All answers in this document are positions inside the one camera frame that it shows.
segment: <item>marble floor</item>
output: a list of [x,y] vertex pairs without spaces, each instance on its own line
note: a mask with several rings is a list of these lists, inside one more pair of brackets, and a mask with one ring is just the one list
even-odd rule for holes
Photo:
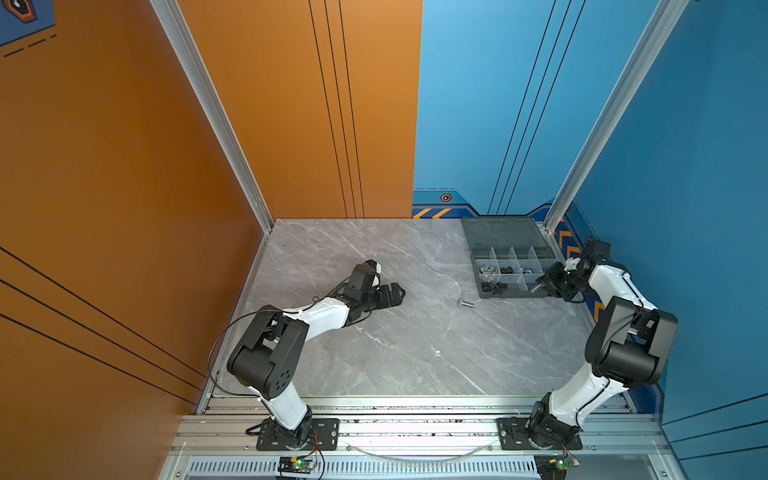
[[[244,311],[306,305],[369,258],[403,304],[305,344],[302,396],[538,396],[584,362],[588,329],[571,304],[478,299],[460,220],[278,220]],[[219,382],[248,392],[226,370]]]

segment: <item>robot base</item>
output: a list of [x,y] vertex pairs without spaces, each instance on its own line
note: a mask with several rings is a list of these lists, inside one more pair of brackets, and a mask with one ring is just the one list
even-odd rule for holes
[[[496,419],[498,428],[498,439],[502,443],[502,450],[541,450],[532,445],[528,439],[530,432],[525,428],[528,423],[527,418],[510,417],[506,419]],[[553,445],[552,450],[559,450],[560,445]],[[568,450],[581,450],[584,446],[578,435],[566,445]]]
[[310,423],[310,441],[303,445],[286,445],[286,436],[280,433],[280,425],[272,419],[266,419],[261,425],[259,441],[256,450],[260,452],[291,451],[301,452],[312,450],[315,445],[314,434],[317,434],[317,446],[328,452],[336,450],[339,438],[339,419],[315,419]]

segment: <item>robot arm segment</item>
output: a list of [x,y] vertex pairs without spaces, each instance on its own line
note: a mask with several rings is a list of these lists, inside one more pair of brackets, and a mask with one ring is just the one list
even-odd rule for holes
[[402,303],[405,290],[397,283],[380,285],[380,274],[381,266],[367,260],[355,266],[349,282],[341,282],[309,306],[285,310],[263,306],[235,345],[227,371],[259,396],[285,445],[300,447],[310,434],[312,410],[293,386],[304,343],[362,321],[363,313]]

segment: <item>robotic arm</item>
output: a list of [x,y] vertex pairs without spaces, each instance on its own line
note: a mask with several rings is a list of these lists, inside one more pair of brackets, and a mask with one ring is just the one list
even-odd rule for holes
[[289,449],[302,447],[311,433],[312,410],[293,386],[304,343],[321,333],[365,320],[365,312],[398,306],[406,292],[397,283],[379,285],[381,266],[373,260],[355,266],[349,282],[328,296],[297,309],[261,307],[235,345],[227,371],[259,396],[270,412],[275,437]]
[[609,243],[589,240],[579,257],[565,265],[556,263],[537,279],[542,288],[566,301],[593,290],[606,307],[587,340],[586,363],[533,408],[526,426],[536,448],[567,445],[598,406],[629,388],[655,383],[664,371],[677,318],[649,302],[627,269],[609,260],[610,253]]

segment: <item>metal vent grille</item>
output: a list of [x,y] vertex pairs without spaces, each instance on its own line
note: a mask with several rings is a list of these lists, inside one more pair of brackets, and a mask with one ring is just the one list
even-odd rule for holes
[[[273,478],[278,457],[194,457],[187,470],[190,478]],[[532,455],[484,455],[445,462],[390,462],[354,455],[328,458],[323,479],[334,478],[541,478]]]
[[326,466],[326,474],[334,475],[423,475],[423,474],[493,474],[493,473],[536,473],[533,458],[513,460],[465,460],[463,462],[374,462],[370,460],[336,461]]
[[192,461],[190,475],[195,473],[273,473],[277,464],[272,459],[222,460],[223,457],[203,457]]

